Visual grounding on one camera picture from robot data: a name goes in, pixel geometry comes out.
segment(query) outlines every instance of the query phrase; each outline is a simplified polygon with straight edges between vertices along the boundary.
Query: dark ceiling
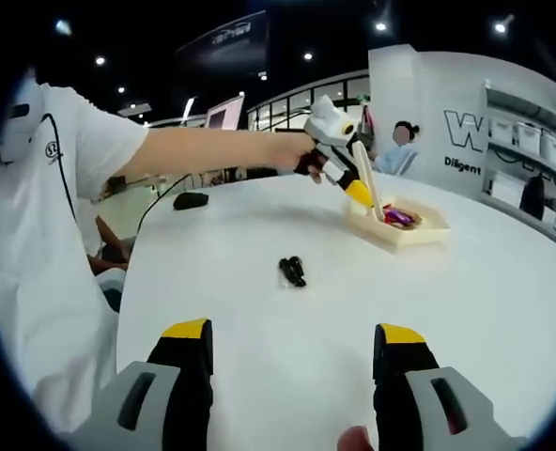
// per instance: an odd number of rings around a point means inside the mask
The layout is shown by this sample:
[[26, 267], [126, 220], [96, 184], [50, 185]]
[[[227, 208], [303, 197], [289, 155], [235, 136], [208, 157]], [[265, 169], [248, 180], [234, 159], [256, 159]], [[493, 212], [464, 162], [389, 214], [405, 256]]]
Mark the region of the dark ceiling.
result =
[[[539, 71], [556, 80], [555, 1], [420, 0], [256, 0], [188, 2], [188, 8], [134, 4], [133, 8], [47, 13], [38, 22], [38, 50], [33, 59], [41, 81], [73, 86], [100, 108], [116, 112], [132, 101], [147, 101], [152, 111], [140, 120], [179, 117], [185, 99], [172, 99], [179, 84], [174, 52], [209, 30], [265, 9], [270, 18], [267, 82], [253, 80], [227, 87], [223, 99], [193, 92], [201, 101], [193, 113], [214, 102], [247, 93], [245, 106], [285, 90], [347, 70], [367, 67], [368, 48], [410, 43], [419, 51], [486, 54]], [[492, 32], [494, 20], [515, 14], [505, 39]], [[386, 17], [393, 33], [376, 32]], [[70, 36], [54, 31], [65, 19]], [[312, 62], [302, 54], [311, 50]], [[103, 55], [106, 64], [95, 65]], [[123, 94], [117, 92], [125, 86]]]

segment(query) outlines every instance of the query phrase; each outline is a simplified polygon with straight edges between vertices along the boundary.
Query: white t-shirt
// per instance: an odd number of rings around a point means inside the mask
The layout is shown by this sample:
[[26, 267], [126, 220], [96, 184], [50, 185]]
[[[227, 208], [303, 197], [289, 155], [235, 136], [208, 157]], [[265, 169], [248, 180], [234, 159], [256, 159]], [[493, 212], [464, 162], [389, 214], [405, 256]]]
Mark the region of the white t-shirt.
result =
[[[98, 110], [71, 88], [41, 88], [75, 208], [131, 159], [147, 129]], [[49, 425], [70, 431], [116, 373], [117, 315], [88, 266], [52, 142], [47, 119], [29, 155], [0, 164], [0, 332]]]
[[78, 199], [75, 215], [86, 253], [91, 257], [97, 257], [102, 249], [102, 238], [97, 227], [97, 211], [89, 200]]

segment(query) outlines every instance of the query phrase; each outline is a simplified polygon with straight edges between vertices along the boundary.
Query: shelf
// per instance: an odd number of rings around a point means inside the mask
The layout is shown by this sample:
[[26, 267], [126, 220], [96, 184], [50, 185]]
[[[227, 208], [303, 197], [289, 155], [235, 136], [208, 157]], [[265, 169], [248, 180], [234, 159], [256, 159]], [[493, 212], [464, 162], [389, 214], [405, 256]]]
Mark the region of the shelf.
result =
[[521, 223], [524, 223], [527, 226], [534, 228], [536, 231], [541, 232], [550, 240], [556, 242], [556, 229], [553, 228], [553, 225], [549, 225], [544, 223], [543, 221], [539, 221], [538, 219], [532, 217], [528, 213], [525, 213], [521, 209], [514, 207], [510, 204], [507, 204], [500, 199], [492, 197], [487, 193], [481, 193], [479, 200], [483, 204], [488, 205], [495, 210], [499, 210], [502, 213], [505, 213], [509, 216], [512, 216], [515, 219], [518, 219]]
[[546, 160], [541, 155], [537, 155], [536, 153], [529, 152], [527, 150], [524, 150], [523, 148], [519, 148], [518, 146], [513, 146], [511, 144], [502, 143], [500, 141], [493, 141], [493, 140], [488, 141], [488, 148], [498, 152], [504, 152], [510, 155], [514, 155], [516, 157], [521, 158], [525, 162], [534, 163], [537, 166], [539, 166], [542, 170], [545, 170], [556, 176], [556, 165]]
[[486, 104], [541, 122], [556, 132], [556, 112], [508, 92], [486, 86]]

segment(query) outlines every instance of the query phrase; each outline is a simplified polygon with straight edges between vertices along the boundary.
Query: white wall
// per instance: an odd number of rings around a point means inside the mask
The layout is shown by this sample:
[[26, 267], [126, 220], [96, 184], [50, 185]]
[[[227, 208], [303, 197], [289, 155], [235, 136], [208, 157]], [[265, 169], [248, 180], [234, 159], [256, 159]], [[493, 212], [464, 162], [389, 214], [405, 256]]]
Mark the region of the white wall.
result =
[[[379, 143], [392, 143], [393, 125], [408, 120], [422, 129], [420, 150], [406, 174], [440, 188], [476, 197], [486, 162], [487, 118], [483, 83], [556, 111], [556, 84], [532, 70], [475, 54], [417, 53], [394, 46], [368, 54], [372, 113]], [[461, 121], [461, 128], [456, 120]], [[465, 139], [473, 129], [471, 139]], [[480, 168], [481, 174], [446, 166], [445, 157]]]

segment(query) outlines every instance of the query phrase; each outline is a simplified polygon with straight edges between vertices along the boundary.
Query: white table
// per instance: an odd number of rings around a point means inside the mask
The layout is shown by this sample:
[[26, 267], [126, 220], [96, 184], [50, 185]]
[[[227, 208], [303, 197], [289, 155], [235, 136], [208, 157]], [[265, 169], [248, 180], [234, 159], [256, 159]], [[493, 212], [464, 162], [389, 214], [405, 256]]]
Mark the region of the white table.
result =
[[[556, 407], [556, 244], [480, 203], [380, 176], [386, 193], [441, 209], [446, 246], [394, 254], [343, 222], [345, 195], [293, 176], [207, 189], [209, 205], [150, 213], [126, 280], [117, 369], [164, 329], [213, 320], [210, 450], [329, 450], [352, 425], [377, 442], [371, 377], [379, 322], [422, 334], [531, 436]], [[298, 255], [307, 288], [281, 288]]]

